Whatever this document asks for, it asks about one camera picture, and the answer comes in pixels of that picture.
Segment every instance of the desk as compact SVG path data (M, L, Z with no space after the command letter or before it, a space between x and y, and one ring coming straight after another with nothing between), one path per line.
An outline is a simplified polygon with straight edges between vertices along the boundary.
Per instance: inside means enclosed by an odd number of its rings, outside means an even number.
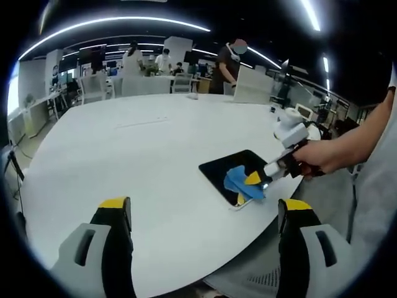
M55 110L55 117L56 117L57 120L59 120L58 111L57 111L57 109L56 109L56 104L55 104L55 99L56 99L58 96L61 96L62 101L63 101L63 104L65 105L65 107L67 107L68 105L66 104L66 100L65 100L65 97L64 97L62 91L53 91L50 95L48 95L48 96L46 96L46 97L43 97L43 98L41 98L41 99L37 99L30 107L28 107L28 109L31 109L31 108L33 108L33 107L35 107L35 106L37 106L37 105L40 105L40 104L42 104L43 102L53 101L53 103L54 103L54 110Z
M166 78L169 79L170 81L174 81L175 80L175 76L151 76L150 78ZM192 79L192 82L199 82L199 79Z
M209 93L210 92L210 85L212 79L210 78L203 78L203 77L198 77L200 79L200 84L198 87L198 93Z
M283 147L265 105L199 94L133 96L71 108L37 150L21 187L27 235L46 268L66 237L109 198L132 201L132 276L138 297L182 288L242 252L301 178L236 211L198 166L250 149L266 161Z
M29 138L36 137L48 122L47 101L38 101L34 105L22 110L24 116L25 132Z

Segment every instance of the window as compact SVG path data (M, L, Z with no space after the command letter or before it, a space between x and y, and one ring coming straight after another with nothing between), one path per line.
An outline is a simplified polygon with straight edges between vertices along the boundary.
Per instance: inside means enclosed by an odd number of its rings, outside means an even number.
M16 109L19 108L18 98L18 74L19 74L19 63L16 63L14 70L11 74L11 79L8 87L8 99L7 99L7 115L10 115Z

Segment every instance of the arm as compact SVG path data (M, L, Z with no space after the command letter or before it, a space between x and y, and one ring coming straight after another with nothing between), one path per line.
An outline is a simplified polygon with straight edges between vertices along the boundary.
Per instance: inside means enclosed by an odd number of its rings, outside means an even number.
M137 61L138 61L138 65L139 65L140 70L144 70L145 67L143 66L143 55L142 55L141 51L139 51L139 56L138 56L138 60Z
M159 61L160 61L160 55L158 55L154 61L154 64L156 65L157 69L159 68Z
M232 86L236 85L236 80L234 79L234 77L230 74L230 72L228 71L226 64L223 62L219 63L219 69L221 70L223 76L232 84Z
M298 161L319 166L324 173L356 165L368 159L389 121L396 88L389 89L385 100L356 129L335 140L313 141L295 152ZM311 170L303 166L303 174Z
M391 88L385 100L368 116L365 122L335 140L340 160L336 168L356 165L371 155L389 121L396 88Z

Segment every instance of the blue cloth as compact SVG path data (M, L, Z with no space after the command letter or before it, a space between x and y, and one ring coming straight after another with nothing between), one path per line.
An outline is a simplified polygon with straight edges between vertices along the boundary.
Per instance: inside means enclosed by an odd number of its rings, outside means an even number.
M237 166L230 169L223 181L223 186L229 191L241 193L246 201L251 199L263 199L263 188L261 184L258 185L246 185L245 180L247 176L245 175L245 166Z

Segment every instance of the ceiling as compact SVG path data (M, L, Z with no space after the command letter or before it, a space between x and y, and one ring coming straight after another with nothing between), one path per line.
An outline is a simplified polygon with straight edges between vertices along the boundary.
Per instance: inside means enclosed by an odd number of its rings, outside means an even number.
M41 44L24 59L70 46L72 52L88 45L128 43L131 39L141 43L162 43L164 37L172 35L191 38L196 48L216 53L225 42L239 37L278 64L290 59L290 64L307 70L307 79L321 86L326 86L327 74L323 64L323 56L326 55L331 91L360 106L380 102L390 78L389 53L392 52L393 41L388 37L393 23L392 10L376 3L379 1L308 1L321 31L313 29L302 0L244 1L243 5L214 0L52 1L45 17L38 20L29 38L21 45L21 53L50 34L87 20L119 16L162 17L211 31L152 20L115 20L67 31ZM161 48L153 47L142 49L161 51ZM271 66L251 52L242 55L242 61L250 65Z

